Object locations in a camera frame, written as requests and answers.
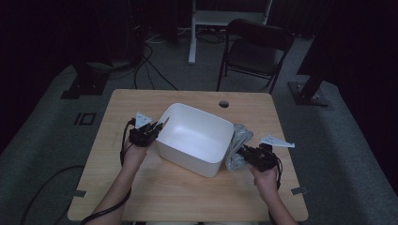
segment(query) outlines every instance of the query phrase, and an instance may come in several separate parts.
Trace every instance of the white container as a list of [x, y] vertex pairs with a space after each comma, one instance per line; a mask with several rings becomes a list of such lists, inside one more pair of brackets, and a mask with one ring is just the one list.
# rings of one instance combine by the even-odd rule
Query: white container
[[155, 141], [162, 158], [205, 177], [217, 174], [234, 135], [231, 122], [176, 103], [159, 123], [165, 123]]

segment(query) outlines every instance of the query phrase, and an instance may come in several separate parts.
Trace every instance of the black chair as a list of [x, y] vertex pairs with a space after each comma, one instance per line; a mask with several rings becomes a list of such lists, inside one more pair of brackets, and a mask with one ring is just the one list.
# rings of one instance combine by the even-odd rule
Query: black chair
[[[231, 48], [231, 36], [236, 36]], [[226, 27], [225, 49], [222, 56], [217, 91], [220, 90], [222, 72], [228, 69], [260, 77], [272, 82], [272, 94], [281, 71], [283, 60], [294, 42], [292, 33], [274, 26], [236, 19]]]

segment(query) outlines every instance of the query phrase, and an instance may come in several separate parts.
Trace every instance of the metal bracket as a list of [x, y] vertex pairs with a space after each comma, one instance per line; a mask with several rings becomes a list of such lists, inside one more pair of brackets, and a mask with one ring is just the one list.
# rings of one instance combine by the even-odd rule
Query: metal bracket
[[139, 129], [142, 128], [143, 126], [149, 124], [152, 122], [152, 118], [147, 117], [146, 115], [137, 112], [137, 115], [135, 116], [135, 128]]
[[284, 142], [284, 141], [282, 141], [280, 139], [277, 139], [277, 138], [274, 138], [274, 137], [272, 137], [270, 135], [268, 135], [265, 138], [262, 138], [261, 139], [261, 143], [267, 143], [267, 144], [272, 145], [272, 146], [280, 146], [280, 147], [291, 147], [291, 148], [295, 147], [295, 145], [293, 143]]

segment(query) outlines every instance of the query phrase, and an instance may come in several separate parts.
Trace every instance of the person's right hand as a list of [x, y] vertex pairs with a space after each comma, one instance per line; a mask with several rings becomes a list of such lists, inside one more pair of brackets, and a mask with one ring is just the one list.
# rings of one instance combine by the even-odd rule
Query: person's right hand
[[269, 203], [275, 197], [279, 198], [276, 166], [264, 172], [259, 172], [254, 166], [251, 166], [250, 171], [254, 176], [254, 184], [264, 202]]

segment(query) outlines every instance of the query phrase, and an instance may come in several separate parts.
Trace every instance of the wooden table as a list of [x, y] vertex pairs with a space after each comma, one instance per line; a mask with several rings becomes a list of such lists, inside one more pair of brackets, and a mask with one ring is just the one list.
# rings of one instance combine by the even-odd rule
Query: wooden table
[[[229, 107], [219, 106], [227, 100]], [[69, 219], [82, 220], [92, 213], [120, 171], [119, 151], [126, 123], [137, 112], [157, 121], [173, 103], [183, 103], [244, 125], [254, 133], [247, 142], [256, 147], [267, 135], [284, 140], [272, 97], [260, 93], [115, 90], [102, 119], [97, 138], [85, 165]], [[260, 199], [248, 168], [234, 172], [221, 165], [217, 176], [205, 178], [159, 157], [156, 146], [132, 185], [124, 220], [130, 221], [267, 221], [267, 206]], [[308, 217], [288, 149], [274, 147], [283, 163], [280, 195], [296, 220]]]

